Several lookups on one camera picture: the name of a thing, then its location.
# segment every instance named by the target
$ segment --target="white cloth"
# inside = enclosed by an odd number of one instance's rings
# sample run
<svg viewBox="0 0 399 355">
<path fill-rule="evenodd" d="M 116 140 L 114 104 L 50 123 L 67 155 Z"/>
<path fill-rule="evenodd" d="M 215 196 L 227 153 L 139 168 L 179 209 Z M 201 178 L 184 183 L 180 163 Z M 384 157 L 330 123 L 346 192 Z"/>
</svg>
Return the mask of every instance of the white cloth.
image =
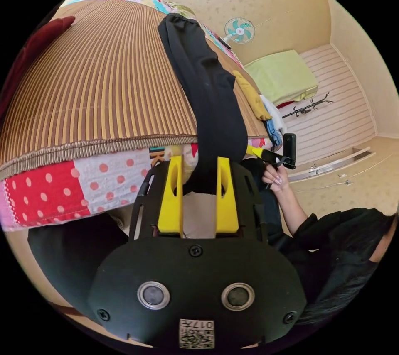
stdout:
<svg viewBox="0 0 399 355">
<path fill-rule="evenodd" d="M 287 132 L 287 126 L 284 124 L 283 116 L 281 115 L 278 108 L 263 95 L 261 95 L 262 102 L 266 107 L 266 110 L 273 118 L 273 124 L 277 131 L 280 131 L 283 135 Z"/>
</svg>

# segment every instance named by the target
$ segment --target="red cushion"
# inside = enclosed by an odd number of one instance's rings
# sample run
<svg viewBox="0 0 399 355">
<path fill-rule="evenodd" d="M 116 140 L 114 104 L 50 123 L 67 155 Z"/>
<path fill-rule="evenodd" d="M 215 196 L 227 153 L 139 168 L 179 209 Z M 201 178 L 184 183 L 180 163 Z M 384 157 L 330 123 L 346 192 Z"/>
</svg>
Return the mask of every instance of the red cushion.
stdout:
<svg viewBox="0 0 399 355">
<path fill-rule="evenodd" d="M 74 16 L 55 19 L 40 27 L 27 41 L 18 53 L 2 90 L 0 90 L 0 121 L 2 120 L 12 97 L 26 70 L 40 56 L 44 50 L 75 21 Z"/>
</svg>

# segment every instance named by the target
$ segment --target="qr code sticker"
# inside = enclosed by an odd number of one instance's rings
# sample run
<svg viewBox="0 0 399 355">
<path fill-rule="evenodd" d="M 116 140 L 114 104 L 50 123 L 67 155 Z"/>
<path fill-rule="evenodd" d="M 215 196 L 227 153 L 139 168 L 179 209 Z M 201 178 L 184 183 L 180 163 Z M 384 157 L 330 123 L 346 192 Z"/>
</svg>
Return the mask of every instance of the qr code sticker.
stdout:
<svg viewBox="0 0 399 355">
<path fill-rule="evenodd" d="M 186 349 L 215 348 L 214 322 L 180 319 L 179 344 Z"/>
</svg>

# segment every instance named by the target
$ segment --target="striped mat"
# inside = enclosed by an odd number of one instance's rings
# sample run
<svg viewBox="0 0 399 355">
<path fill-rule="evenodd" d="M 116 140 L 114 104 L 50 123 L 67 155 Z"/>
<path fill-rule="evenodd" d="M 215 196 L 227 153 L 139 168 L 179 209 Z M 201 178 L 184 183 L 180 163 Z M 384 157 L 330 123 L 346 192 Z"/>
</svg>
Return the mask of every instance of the striped mat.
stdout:
<svg viewBox="0 0 399 355">
<path fill-rule="evenodd" d="M 0 132 L 0 179 L 61 161 L 197 141 L 196 121 L 158 34 L 165 14 L 115 0 L 62 7 L 75 23 L 33 63 Z M 249 75 L 211 41 L 224 69 Z M 248 137 L 267 137 L 241 89 Z"/>
</svg>

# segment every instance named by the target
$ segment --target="hand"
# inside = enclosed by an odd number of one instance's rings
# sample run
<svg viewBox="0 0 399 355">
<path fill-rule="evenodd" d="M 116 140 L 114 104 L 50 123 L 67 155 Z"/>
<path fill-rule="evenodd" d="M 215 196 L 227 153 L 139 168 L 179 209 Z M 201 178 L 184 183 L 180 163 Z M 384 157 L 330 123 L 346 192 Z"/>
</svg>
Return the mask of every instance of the hand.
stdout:
<svg viewBox="0 0 399 355">
<path fill-rule="evenodd" d="M 281 164 L 277 170 L 271 165 L 266 164 L 262 181 L 266 184 L 272 184 L 270 189 L 274 192 L 280 192 L 289 187 L 288 174 L 286 168 Z"/>
</svg>

